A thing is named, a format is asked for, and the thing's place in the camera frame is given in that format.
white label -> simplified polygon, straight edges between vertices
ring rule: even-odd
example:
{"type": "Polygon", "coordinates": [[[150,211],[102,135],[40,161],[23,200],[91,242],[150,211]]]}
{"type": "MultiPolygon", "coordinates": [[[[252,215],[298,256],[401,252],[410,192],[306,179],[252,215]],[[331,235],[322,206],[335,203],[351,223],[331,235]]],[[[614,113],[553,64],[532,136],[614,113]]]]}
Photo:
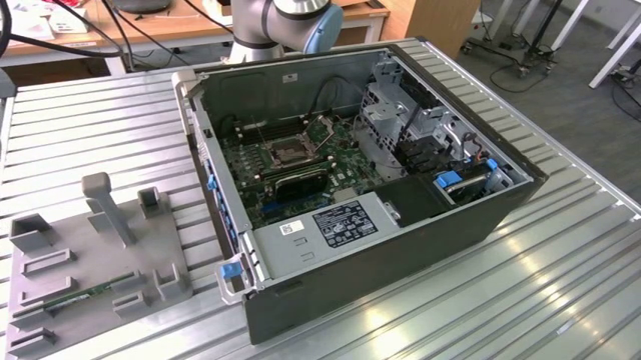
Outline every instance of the white label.
{"type": "Polygon", "coordinates": [[[303,229],[305,229],[305,226],[301,220],[297,220],[293,223],[286,223],[285,225],[281,225],[281,233],[283,235],[294,234],[297,231],[301,231],[303,229]]]}
{"type": "Polygon", "coordinates": [[[67,47],[95,47],[98,44],[92,43],[68,43],[66,44],[67,47]]]}
{"type": "Polygon", "coordinates": [[[299,81],[299,75],[297,73],[289,73],[287,75],[282,76],[282,83],[293,83],[294,81],[299,81]]]}

gray robot arm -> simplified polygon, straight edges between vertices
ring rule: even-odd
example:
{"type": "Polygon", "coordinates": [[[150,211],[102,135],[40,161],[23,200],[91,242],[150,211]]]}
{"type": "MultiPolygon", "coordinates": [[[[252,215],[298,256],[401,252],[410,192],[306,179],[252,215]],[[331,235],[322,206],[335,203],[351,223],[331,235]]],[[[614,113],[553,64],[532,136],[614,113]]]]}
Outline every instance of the gray robot arm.
{"type": "Polygon", "coordinates": [[[339,37],[343,9],[330,0],[231,0],[231,9],[230,63],[278,58],[283,46],[319,53],[339,37]]]}

green circuit board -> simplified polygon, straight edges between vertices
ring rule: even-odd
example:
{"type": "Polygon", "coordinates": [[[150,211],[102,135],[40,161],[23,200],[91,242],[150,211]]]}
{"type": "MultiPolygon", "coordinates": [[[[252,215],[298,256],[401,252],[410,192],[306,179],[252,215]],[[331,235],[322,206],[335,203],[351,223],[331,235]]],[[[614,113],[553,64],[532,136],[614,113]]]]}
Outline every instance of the green circuit board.
{"type": "MultiPolygon", "coordinates": [[[[239,145],[236,139],[222,141],[222,151],[255,229],[334,204],[333,194],[337,191],[353,188],[359,195],[383,183],[383,178],[373,169],[370,160],[353,144],[351,123],[338,121],[331,130],[334,135],[318,149],[314,161],[291,171],[275,169],[274,149],[268,148],[275,143],[295,144],[299,136],[289,136],[252,145],[239,145]],[[329,175],[326,188],[310,196],[278,203],[274,195],[277,181],[315,170],[325,170],[329,175]]],[[[306,131],[315,146],[323,142],[329,134],[327,127],[321,123],[314,123],[306,131]]]]}

barcode sticker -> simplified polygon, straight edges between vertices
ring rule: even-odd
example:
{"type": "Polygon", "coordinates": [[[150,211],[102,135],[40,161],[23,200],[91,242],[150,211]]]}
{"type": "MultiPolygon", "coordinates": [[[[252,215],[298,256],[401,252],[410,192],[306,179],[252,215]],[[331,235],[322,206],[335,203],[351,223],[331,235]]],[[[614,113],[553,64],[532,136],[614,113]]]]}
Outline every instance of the barcode sticker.
{"type": "Polygon", "coordinates": [[[297,231],[301,231],[303,229],[305,229],[305,226],[301,220],[297,220],[293,223],[286,223],[285,225],[281,225],[281,233],[283,235],[294,234],[297,231]]]}

wooden desk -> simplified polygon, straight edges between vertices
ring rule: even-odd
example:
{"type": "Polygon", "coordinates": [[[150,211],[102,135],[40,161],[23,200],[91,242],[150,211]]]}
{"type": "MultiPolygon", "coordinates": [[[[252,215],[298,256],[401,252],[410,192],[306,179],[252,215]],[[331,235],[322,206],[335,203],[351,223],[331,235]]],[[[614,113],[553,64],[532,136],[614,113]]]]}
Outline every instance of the wooden desk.
{"type": "Polygon", "coordinates": [[[378,0],[390,9],[382,40],[422,35],[455,59],[481,0],[378,0]]]}
{"type": "MultiPolygon", "coordinates": [[[[199,0],[194,0],[192,2],[203,10],[202,2],[199,0]]],[[[87,9],[90,21],[119,44],[124,45],[123,36],[119,33],[102,2],[90,0],[84,8],[87,9]]],[[[354,28],[366,29],[362,42],[371,43],[378,41],[383,28],[383,20],[390,14],[390,11],[385,8],[373,9],[366,4],[351,5],[345,7],[343,10],[343,31],[345,29],[354,28]]],[[[136,15],[128,13],[123,14],[130,20],[134,20],[136,17],[136,15]]],[[[203,16],[199,16],[196,12],[188,8],[183,0],[174,0],[168,14],[167,11],[164,11],[146,15],[143,19],[134,23],[167,48],[190,47],[232,41],[231,35],[203,16]]],[[[122,27],[124,28],[135,53],[158,49],[156,45],[124,22],[122,22],[122,27]]],[[[104,41],[94,31],[86,34],[56,34],[56,39],[52,40],[51,43],[98,51],[110,51],[107,41],[104,41]]],[[[55,62],[76,58],[82,58],[82,56],[23,44],[7,49],[5,55],[0,58],[0,67],[39,62],[55,62]]],[[[120,58],[108,58],[106,59],[106,63],[112,75],[127,72],[120,58]]]]}

